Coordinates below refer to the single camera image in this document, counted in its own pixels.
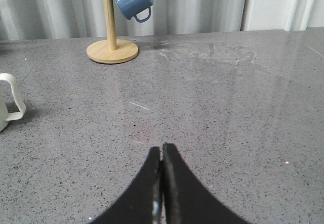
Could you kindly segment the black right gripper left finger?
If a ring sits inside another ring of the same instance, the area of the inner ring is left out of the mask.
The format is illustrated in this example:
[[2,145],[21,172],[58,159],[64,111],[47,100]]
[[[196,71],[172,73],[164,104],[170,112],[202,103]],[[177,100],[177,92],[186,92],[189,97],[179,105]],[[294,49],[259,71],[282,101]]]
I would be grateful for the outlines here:
[[92,223],[161,223],[160,149],[152,147],[123,194]]

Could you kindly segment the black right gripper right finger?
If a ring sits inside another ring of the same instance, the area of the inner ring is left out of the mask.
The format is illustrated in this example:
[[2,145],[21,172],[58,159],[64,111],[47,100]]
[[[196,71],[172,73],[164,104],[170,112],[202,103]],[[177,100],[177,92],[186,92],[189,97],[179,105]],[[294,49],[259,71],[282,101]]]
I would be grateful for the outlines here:
[[163,145],[167,223],[247,223],[195,177],[174,144]]

